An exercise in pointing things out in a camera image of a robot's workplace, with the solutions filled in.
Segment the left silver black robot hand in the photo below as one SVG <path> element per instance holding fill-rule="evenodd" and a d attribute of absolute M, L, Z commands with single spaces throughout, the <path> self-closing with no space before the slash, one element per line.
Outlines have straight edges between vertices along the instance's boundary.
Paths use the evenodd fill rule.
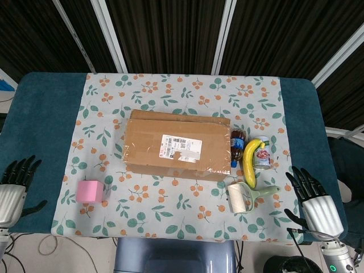
<path fill-rule="evenodd" d="M 42 160 L 36 156 L 11 162 L 1 177 L 1 229 L 9 229 L 20 218 L 42 210 L 47 200 L 42 200 L 36 206 L 24 208 L 28 190 L 33 181 L 37 168 Z"/>

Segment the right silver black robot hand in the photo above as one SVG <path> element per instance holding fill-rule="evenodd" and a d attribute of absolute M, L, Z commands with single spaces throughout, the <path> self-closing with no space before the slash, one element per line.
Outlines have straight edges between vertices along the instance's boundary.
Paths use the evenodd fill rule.
<path fill-rule="evenodd" d="M 323 185 L 306 169 L 292 167 L 292 173 L 286 173 L 301 205 L 304 218 L 299 218 L 291 210 L 285 209 L 287 217 L 300 225 L 319 241 L 339 238 L 344 226 L 332 197 Z"/>

